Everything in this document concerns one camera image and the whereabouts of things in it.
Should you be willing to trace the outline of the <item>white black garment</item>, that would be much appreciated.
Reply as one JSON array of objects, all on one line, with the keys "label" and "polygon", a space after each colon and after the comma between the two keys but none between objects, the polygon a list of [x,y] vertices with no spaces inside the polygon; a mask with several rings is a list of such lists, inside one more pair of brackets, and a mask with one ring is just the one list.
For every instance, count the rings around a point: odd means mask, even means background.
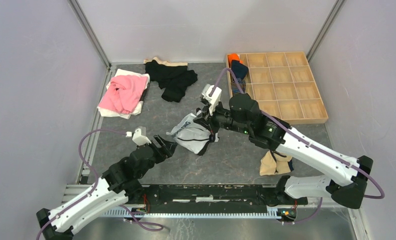
[{"label": "white black garment", "polygon": [[194,123],[193,120],[196,117],[195,114],[189,113],[170,132],[166,132],[166,135],[173,138],[180,146],[202,156],[209,144],[218,142],[219,137],[217,133],[212,134],[205,127]]}]

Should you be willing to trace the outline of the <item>navy striped boxer underwear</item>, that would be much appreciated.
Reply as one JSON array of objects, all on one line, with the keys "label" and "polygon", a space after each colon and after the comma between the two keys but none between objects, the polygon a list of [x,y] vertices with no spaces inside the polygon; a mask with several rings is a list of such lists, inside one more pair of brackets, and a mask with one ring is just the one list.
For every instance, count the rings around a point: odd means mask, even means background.
[{"label": "navy striped boxer underwear", "polygon": [[237,95],[237,94],[245,93],[246,92],[246,81],[241,78],[237,78],[236,80],[234,80],[232,78],[231,91],[232,91],[233,96]]}]

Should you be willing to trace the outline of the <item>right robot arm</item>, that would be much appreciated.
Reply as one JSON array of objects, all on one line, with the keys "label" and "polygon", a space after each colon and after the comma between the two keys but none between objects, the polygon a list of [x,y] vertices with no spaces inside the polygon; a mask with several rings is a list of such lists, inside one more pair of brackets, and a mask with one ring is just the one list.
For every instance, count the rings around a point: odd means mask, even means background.
[{"label": "right robot arm", "polygon": [[331,198],[349,209],[359,209],[367,198],[367,182],[373,160],[365,155],[358,158],[336,152],[302,134],[287,122],[260,110],[257,101],[241,93],[229,100],[225,109],[216,94],[202,94],[204,108],[194,122],[211,134],[225,129],[248,135],[251,143],[262,149],[297,159],[320,171],[322,176],[281,179],[275,189],[275,199],[287,204],[299,198]]}]

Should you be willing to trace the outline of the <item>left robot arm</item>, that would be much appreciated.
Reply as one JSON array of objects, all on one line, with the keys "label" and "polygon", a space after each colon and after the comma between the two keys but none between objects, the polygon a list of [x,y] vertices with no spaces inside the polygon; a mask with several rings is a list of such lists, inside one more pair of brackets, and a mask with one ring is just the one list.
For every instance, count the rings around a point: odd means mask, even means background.
[{"label": "left robot arm", "polygon": [[170,158],[177,143],[154,137],[137,146],[127,157],[112,164],[85,191],[55,209],[36,213],[41,227],[38,236],[46,240],[71,240],[88,223],[108,210],[138,203],[144,195],[141,179],[156,164]]}]

